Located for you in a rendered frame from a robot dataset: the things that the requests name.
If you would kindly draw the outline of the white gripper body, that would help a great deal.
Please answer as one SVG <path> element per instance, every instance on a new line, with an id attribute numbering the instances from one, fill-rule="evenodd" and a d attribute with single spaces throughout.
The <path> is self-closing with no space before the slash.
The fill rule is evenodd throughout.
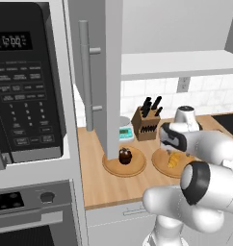
<path id="1" fill-rule="evenodd" d="M 163 149 L 163 150 L 166 150 L 168 152 L 177 152 L 179 154 L 184 154 L 186 157 L 191 157 L 192 155 L 186 153 L 186 152 L 182 152 L 178 149 L 175 149 L 174 147 L 170 146 L 170 145 L 164 145 L 164 144 L 161 144 L 160 145 L 160 148 Z"/>

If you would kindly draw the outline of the golden croissant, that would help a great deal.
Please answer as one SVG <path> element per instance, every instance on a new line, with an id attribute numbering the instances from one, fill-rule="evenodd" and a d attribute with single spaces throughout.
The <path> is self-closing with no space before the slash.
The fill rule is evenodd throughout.
<path id="1" fill-rule="evenodd" d="M 168 159 L 168 168 L 174 168 L 180 161 L 181 154 L 178 152 L 172 152 Z"/>

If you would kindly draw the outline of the round wooden cutting board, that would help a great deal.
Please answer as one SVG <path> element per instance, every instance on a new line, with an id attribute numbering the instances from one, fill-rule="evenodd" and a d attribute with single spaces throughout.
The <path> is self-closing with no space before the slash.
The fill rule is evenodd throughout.
<path id="1" fill-rule="evenodd" d="M 134 147 L 129 148 L 132 153 L 132 159 L 129 164 L 121 164 L 117 159 L 107 160 L 106 157 L 102 158 L 104 168 L 111 174 L 118 177 L 133 177 L 143 172 L 146 166 L 146 158 L 141 150 Z"/>

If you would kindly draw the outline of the white tall appliance cabinet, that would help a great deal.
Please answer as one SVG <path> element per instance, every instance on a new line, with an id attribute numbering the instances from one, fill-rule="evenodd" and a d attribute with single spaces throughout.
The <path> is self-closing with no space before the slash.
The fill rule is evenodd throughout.
<path id="1" fill-rule="evenodd" d="M 61 158 L 8 165 L 5 170 L 0 170 L 0 189 L 72 180 L 70 188 L 78 245 L 89 246 L 74 104 L 73 79 L 75 76 L 71 73 L 73 62 L 71 39 L 68 35 L 67 0 L 0 0 L 0 2 L 49 3 L 66 129 L 65 151 Z"/>

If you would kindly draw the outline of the round wooden plate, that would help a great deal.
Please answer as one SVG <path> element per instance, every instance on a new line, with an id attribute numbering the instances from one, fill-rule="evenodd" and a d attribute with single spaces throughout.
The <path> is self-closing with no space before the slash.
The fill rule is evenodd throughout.
<path id="1" fill-rule="evenodd" d="M 194 161 L 194 156 L 186 157 L 184 154 L 181 154 L 181 159 L 179 163 L 174 168 L 168 168 L 168 159 L 169 155 L 172 152 L 168 152 L 163 149 L 156 150 L 152 155 L 153 166 L 162 174 L 179 179 L 182 175 L 184 167 L 191 161 Z"/>

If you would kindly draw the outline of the wooden knife block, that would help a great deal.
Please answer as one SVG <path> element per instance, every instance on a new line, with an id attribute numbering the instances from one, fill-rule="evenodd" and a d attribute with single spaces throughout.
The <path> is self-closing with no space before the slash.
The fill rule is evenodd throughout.
<path id="1" fill-rule="evenodd" d="M 137 108 L 131 120 L 137 140 L 154 140 L 160 120 L 161 118 L 156 116 L 156 111 L 149 111 L 147 117 L 143 117 L 141 108 Z"/>

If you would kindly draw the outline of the dark chocolate cupcake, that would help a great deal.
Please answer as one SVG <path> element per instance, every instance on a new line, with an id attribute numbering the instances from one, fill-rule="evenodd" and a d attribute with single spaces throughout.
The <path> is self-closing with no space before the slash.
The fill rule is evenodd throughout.
<path id="1" fill-rule="evenodd" d="M 132 153 L 129 148 L 122 147 L 118 153 L 118 160 L 121 164 L 129 164 L 132 159 Z"/>

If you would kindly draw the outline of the teal and white kitchen scale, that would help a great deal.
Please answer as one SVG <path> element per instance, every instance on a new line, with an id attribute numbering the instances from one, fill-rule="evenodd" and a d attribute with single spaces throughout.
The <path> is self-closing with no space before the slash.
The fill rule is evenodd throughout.
<path id="1" fill-rule="evenodd" d="M 127 116 L 120 118 L 118 139 L 120 142 L 132 142 L 134 140 L 134 128 Z"/>

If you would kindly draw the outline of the black hob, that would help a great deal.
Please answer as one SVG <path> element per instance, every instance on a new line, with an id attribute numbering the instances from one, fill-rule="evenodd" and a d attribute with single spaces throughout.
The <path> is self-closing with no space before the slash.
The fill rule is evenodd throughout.
<path id="1" fill-rule="evenodd" d="M 217 130 L 233 136 L 233 113 L 213 115 L 213 118 L 217 121 Z"/>

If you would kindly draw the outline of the white drawer front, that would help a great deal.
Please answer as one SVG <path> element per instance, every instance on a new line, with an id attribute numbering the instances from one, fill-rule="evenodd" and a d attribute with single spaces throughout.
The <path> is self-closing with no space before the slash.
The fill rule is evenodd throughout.
<path id="1" fill-rule="evenodd" d="M 142 202 L 87 210 L 86 211 L 87 226 L 94 227 L 94 226 L 100 226 L 100 225 L 107 225 L 111 223 L 122 222 L 122 221 L 127 221 L 127 220 L 132 220 L 132 219 L 141 219 L 145 217 L 148 217 L 151 220 L 155 219 L 155 215 L 150 214 L 148 212 L 130 215 L 130 216 L 123 216 L 122 214 L 126 210 L 140 209 L 140 208 L 144 209 Z"/>

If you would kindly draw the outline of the black oven knob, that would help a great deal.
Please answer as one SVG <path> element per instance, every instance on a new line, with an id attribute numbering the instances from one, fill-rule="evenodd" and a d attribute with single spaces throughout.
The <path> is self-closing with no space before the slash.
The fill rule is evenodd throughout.
<path id="1" fill-rule="evenodd" d="M 40 195 L 40 200 L 44 204 L 52 203 L 54 201 L 54 198 L 55 198 L 55 194 L 53 192 L 44 192 Z"/>

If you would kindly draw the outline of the black microwave oven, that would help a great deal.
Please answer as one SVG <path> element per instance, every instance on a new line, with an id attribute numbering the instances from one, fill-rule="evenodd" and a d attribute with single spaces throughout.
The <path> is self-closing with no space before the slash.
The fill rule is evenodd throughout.
<path id="1" fill-rule="evenodd" d="M 64 136 L 50 4 L 0 1 L 0 170 L 61 157 Z"/>

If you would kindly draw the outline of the grey built-in oven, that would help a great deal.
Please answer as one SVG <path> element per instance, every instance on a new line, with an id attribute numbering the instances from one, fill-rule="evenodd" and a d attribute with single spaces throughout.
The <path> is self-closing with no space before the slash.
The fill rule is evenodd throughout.
<path id="1" fill-rule="evenodd" d="M 0 246 L 79 246 L 71 181 L 0 189 Z M 44 204 L 40 195 L 53 192 Z"/>

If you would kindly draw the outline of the grey wall outlet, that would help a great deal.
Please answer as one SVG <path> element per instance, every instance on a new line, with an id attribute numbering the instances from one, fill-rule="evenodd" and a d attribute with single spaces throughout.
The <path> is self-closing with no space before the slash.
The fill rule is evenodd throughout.
<path id="1" fill-rule="evenodd" d="M 187 92 L 190 85 L 190 77 L 180 77 L 177 85 L 177 93 Z"/>

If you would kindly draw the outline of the white wall cabinet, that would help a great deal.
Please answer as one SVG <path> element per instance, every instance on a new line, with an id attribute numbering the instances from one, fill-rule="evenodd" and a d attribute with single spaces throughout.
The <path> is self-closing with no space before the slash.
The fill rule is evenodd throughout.
<path id="1" fill-rule="evenodd" d="M 233 74 L 233 0 L 123 0 L 125 81 Z"/>

